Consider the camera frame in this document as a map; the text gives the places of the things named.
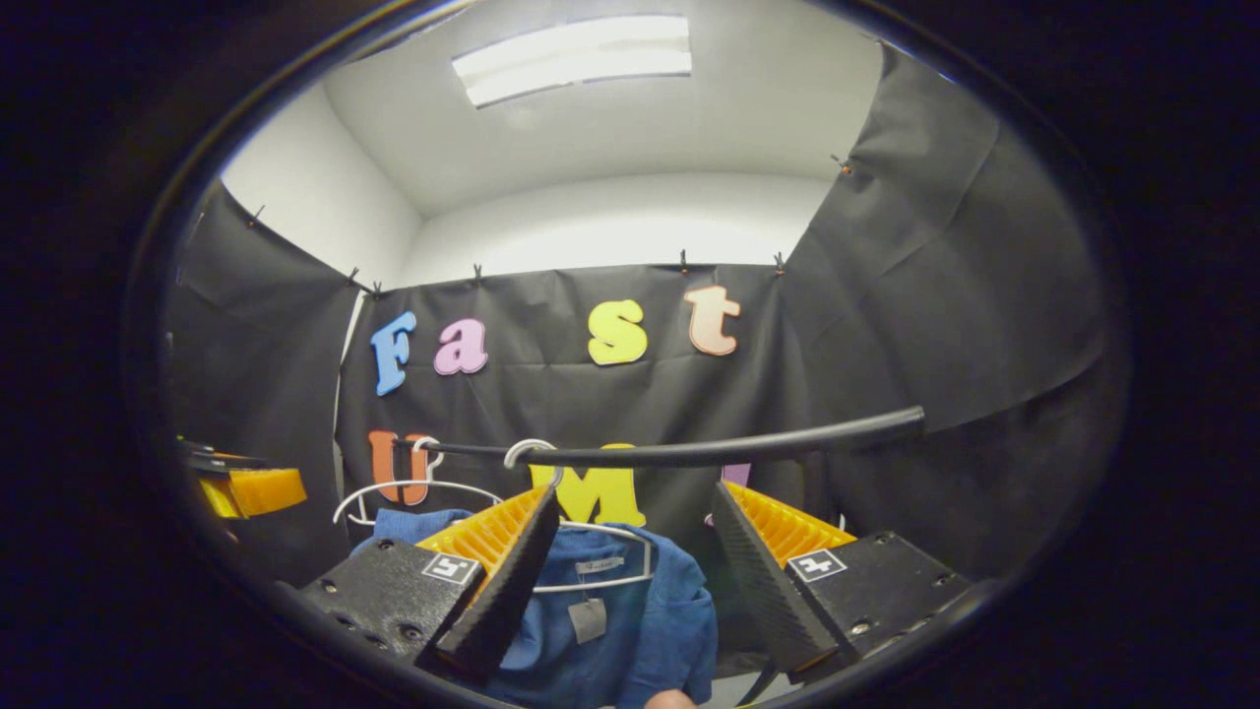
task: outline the white ceiling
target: white ceiling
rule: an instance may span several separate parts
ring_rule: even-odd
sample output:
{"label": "white ceiling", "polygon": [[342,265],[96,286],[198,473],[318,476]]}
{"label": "white ceiling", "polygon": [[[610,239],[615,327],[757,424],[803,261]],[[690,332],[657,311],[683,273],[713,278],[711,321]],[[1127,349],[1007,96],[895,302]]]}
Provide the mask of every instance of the white ceiling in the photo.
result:
{"label": "white ceiling", "polygon": [[[683,14],[690,77],[572,86],[476,110],[455,55],[566,20]],[[798,0],[484,0],[325,79],[334,111],[425,217],[616,175],[832,180],[874,94],[879,49]]]}

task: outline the hanger hook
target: hanger hook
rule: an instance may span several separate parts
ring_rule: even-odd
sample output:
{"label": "hanger hook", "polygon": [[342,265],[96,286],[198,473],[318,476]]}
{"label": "hanger hook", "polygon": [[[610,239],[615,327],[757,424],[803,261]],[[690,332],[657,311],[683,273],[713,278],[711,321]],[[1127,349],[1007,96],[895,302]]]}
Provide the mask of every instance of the hanger hook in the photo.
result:
{"label": "hanger hook", "polygon": [[[533,451],[536,448],[542,448],[546,451],[556,451],[554,446],[547,443],[541,438],[527,438],[524,441],[519,441],[512,445],[512,448],[508,450],[508,455],[503,457],[503,467],[508,468],[509,471],[515,468],[517,458],[519,458],[520,455],[524,453],[525,451]],[[559,481],[563,476],[564,476],[564,468],[561,466],[556,466],[556,472],[552,474],[551,486],[558,487]]]}
{"label": "hanger hook", "polygon": [[422,437],[420,437],[420,438],[416,440],[415,445],[412,445],[411,452],[412,453],[420,453],[421,451],[425,452],[425,457],[426,457],[425,458],[425,461],[426,461],[426,463],[425,463],[425,477],[428,479],[428,480],[433,480],[433,468],[436,468],[436,467],[438,467],[438,466],[442,465],[442,460],[446,458],[446,453],[438,453],[437,458],[433,458],[432,461],[428,461],[428,458],[427,458],[428,457],[428,450],[427,448],[421,448],[421,446],[423,446],[426,443],[436,443],[436,445],[441,446],[442,442],[437,441],[436,438],[433,438],[431,436],[422,436]]}

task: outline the yellow letter m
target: yellow letter m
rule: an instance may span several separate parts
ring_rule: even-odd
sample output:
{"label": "yellow letter m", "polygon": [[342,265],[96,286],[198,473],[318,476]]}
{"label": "yellow letter m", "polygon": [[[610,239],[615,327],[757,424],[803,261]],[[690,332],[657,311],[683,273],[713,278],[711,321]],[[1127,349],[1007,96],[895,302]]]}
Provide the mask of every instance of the yellow letter m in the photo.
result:
{"label": "yellow letter m", "polygon": [[[629,443],[610,443],[604,448],[634,448]],[[554,468],[549,466],[529,466],[529,476],[534,487],[549,485]],[[621,523],[641,528],[648,518],[639,511],[634,495],[633,468],[588,468],[585,477],[577,477],[573,468],[564,468],[559,487],[556,490],[559,506],[564,515],[575,523],[590,523],[595,504],[600,504],[600,514],[595,524]]]}

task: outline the person's hand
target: person's hand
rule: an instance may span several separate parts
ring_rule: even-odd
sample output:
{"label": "person's hand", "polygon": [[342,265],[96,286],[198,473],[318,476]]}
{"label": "person's hand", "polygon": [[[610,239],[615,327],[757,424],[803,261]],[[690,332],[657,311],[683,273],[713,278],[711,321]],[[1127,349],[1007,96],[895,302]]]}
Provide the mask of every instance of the person's hand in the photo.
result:
{"label": "person's hand", "polygon": [[649,699],[643,709],[696,709],[696,703],[680,690],[667,689]]}

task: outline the orange gripper pad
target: orange gripper pad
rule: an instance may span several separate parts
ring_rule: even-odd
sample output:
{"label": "orange gripper pad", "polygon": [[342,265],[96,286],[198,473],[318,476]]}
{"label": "orange gripper pad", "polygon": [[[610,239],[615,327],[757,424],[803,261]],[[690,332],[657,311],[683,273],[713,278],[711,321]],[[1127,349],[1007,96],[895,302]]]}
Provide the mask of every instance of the orange gripper pad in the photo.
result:
{"label": "orange gripper pad", "polygon": [[761,542],[770,549],[779,568],[786,567],[788,559],[794,557],[819,549],[832,549],[857,540],[856,536],[795,508],[784,505],[774,497],[767,497],[730,481],[723,482],[740,510],[757,530]]}
{"label": "orange gripper pad", "polygon": [[536,487],[529,492],[509,497],[494,508],[446,528],[416,547],[480,562],[485,569],[485,579],[472,596],[475,599],[520,539],[525,523],[538,509],[547,490],[547,486]]}
{"label": "orange gripper pad", "polygon": [[200,477],[202,491],[215,515],[249,519],[292,508],[306,500],[297,468],[228,471],[227,480]]}

